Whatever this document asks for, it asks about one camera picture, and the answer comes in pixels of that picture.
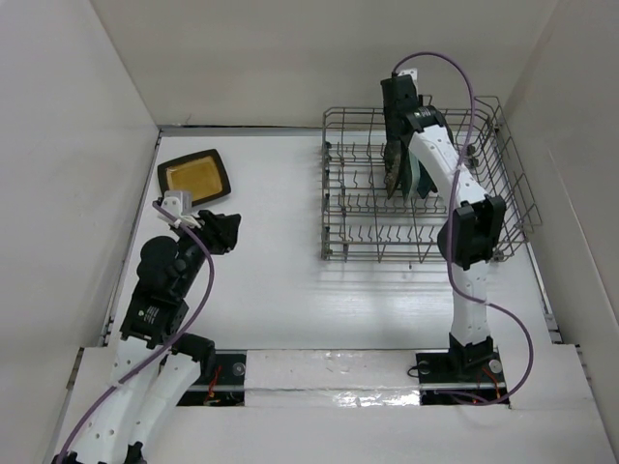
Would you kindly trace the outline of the square black floral plate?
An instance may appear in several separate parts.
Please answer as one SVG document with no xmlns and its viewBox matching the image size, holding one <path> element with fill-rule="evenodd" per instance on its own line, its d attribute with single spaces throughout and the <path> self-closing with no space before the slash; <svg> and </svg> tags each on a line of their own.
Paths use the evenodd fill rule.
<svg viewBox="0 0 619 464">
<path fill-rule="evenodd" d="M 385 186 L 389 198 L 393 197 L 399 185 L 401 158 L 401 142 L 388 140 L 383 152 L 383 160 L 385 166 Z"/>
</svg>

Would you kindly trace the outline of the square yellow brown plate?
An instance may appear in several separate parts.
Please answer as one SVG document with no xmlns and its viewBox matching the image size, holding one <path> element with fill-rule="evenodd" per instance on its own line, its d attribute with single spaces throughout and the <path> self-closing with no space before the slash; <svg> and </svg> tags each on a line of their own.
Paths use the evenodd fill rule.
<svg viewBox="0 0 619 464">
<path fill-rule="evenodd" d="M 161 163 L 157 167 L 160 191 L 185 190 L 197 207 L 226 197 L 231 185 L 220 153 L 204 150 Z"/>
</svg>

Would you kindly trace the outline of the light green floral plate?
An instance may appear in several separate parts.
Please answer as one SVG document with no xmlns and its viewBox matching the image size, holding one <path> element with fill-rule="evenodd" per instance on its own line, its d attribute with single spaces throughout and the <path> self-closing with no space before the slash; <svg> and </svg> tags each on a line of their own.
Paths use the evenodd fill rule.
<svg viewBox="0 0 619 464">
<path fill-rule="evenodd" d="M 405 200 L 412 198 L 416 194 L 421 179 L 419 160 L 411 150 L 408 150 L 407 162 L 402 180 L 402 193 Z"/>
</svg>

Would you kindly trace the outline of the square teal plate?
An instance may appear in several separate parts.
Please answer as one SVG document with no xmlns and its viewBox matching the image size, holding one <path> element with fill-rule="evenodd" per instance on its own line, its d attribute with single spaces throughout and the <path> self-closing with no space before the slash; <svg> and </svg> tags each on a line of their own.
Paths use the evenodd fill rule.
<svg viewBox="0 0 619 464">
<path fill-rule="evenodd" d="M 418 166 L 420 169 L 420 177 L 417 184 L 417 193 L 421 198 L 426 199 L 431 193 L 437 192 L 437 187 L 420 161 L 418 162 Z"/>
</svg>

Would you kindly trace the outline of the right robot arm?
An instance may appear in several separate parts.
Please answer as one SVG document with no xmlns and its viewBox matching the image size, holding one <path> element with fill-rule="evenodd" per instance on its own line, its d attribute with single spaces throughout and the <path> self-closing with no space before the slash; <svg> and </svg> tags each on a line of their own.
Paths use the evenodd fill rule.
<svg viewBox="0 0 619 464">
<path fill-rule="evenodd" d="M 419 353 L 421 381 L 469 383 L 494 360 L 487 323 L 486 277 L 502 229 L 506 203 L 491 196 L 460 160 L 443 114 L 423 105 L 412 74 L 382 80 L 385 184 L 403 198 L 437 193 L 449 209 L 437 237 L 453 289 L 453 322 L 445 352 Z"/>
</svg>

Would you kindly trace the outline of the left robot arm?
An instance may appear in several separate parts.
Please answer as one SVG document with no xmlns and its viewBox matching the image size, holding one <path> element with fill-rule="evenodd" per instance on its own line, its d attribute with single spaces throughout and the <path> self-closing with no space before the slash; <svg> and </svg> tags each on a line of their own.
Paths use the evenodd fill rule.
<svg viewBox="0 0 619 464">
<path fill-rule="evenodd" d="M 208 210 L 162 217 L 174 234 L 142 246 L 107 386 L 55 463 L 147 462 L 187 389 L 219 377 L 214 341 L 189 328 L 212 292 L 213 258 L 236 247 L 242 218 Z"/>
</svg>

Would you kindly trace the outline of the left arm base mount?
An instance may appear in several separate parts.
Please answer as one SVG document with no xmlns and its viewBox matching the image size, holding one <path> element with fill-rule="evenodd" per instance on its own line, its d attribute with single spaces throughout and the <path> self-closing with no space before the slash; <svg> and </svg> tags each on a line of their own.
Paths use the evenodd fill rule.
<svg viewBox="0 0 619 464">
<path fill-rule="evenodd" d="M 182 395 L 179 407 L 236 407 L 245 404 L 246 351 L 218 351 L 209 379 L 200 379 Z"/>
</svg>

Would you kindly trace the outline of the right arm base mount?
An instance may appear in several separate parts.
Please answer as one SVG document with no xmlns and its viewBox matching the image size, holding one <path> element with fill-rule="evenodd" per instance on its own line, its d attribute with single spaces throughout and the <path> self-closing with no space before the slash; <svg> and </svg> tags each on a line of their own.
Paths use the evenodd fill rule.
<svg viewBox="0 0 619 464">
<path fill-rule="evenodd" d="M 407 375 L 418 381 L 423 406 L 482 404 L 508 391 L 497 351 L 463 368 L 457 367 L 447 350 L 416 352 Z"/>
</svg>

